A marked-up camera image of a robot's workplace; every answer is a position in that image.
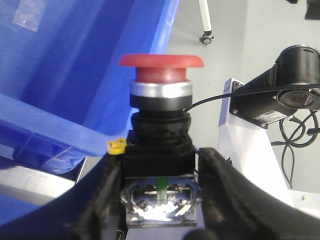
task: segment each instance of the blue plastic container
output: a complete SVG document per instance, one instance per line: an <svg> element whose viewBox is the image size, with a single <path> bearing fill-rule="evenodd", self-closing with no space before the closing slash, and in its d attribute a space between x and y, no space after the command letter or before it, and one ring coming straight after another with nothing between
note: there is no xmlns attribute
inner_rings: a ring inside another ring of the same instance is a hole
<svg viewBox="0 0 320 240"><path fill-rule="evenodd" d="M131 127L128 53L165 53L178 0L0 0L0 156L55 174Z"/></svg>

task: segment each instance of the silver metal ring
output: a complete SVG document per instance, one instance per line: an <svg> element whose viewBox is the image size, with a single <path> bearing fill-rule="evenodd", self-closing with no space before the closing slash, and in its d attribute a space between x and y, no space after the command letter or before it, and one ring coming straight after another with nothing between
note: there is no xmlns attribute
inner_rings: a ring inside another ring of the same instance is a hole
<svg viewBox="0 0 320 240"><path fill-rule="evenodd" d="M135 96L147 98L179 98L192 95L191 81L170 84L144 83L132 81L130 93Z"/></svg>

